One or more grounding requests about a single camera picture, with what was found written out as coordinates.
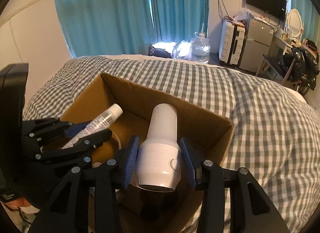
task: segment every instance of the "product label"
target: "product label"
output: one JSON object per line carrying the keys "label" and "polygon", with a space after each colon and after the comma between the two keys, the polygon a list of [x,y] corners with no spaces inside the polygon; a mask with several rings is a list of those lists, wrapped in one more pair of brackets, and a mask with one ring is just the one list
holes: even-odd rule
{"label": "product label", "polygon": [[77,133],[62,149],[73,147],[80,138],[103,131],[110,127],[115,121],[113,115],[109,111],[103,112],[101,115],[92,120],[83,130]]}

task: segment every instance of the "gray checkered bedsheet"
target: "gray checkered bedsheet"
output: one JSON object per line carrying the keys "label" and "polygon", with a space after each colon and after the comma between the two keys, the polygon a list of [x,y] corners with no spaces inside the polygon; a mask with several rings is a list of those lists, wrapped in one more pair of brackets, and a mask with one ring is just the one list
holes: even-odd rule
{"label": "gray checkered bedsheet", "polygon": [[[291,232],[308,221],[320,200],[320,121],[315,111],[280,85],[226,68],[177,61],[68,61],[29,101],[24,119],[62,116],[105,72],[152,87],[231,119],[235,135],[223,167],[247,167]],[[200,209],[183,232],[194,232]],[[225,230],[230,224],[226,198]]]}

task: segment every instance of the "refrigerator door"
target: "refrigerator door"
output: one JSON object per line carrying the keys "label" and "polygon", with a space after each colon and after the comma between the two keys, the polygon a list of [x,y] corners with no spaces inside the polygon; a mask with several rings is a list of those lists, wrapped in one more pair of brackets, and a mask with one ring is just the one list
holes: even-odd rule
{"label": "refrigerator door", "polygon": [[247,37],[270,46],[273,36],[271,26],[262,21],[250,18]]}
{"label": "refrigerator door", "polygon": [[267,55],[269,46],[247,39],[239,68],[256,73],[262,61],[262,55]]}

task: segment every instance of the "suitcase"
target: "suitcase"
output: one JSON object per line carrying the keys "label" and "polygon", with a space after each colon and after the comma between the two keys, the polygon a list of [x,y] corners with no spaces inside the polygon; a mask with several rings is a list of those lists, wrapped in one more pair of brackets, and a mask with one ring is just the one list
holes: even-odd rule
{"label": "suitcase", "polygon": [[221,41],[219,48],[219,58],[221,61],[230,64],[238,64],[245,28],[233,25],[224,21],[222,25]]}

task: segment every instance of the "gold wall trim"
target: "gold wall trim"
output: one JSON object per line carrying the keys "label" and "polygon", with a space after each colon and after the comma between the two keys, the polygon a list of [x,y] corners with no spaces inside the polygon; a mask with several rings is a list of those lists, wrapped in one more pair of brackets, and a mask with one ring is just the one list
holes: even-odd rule
{"label": "gold wall trim", "polygon": [[13,16],[15,16],[17,13],[20,13],[22,10],[28,8],[30,5],[35,4],[36,2],[39,2],[41,0],[32,0],[28,2],[27,4],[23,5],[22,7],[18,8],[17,10],[14,10],[10,15],[6,16],[2,20],[0,20],[0,27],[4,25],[7,21],[9,21]]}

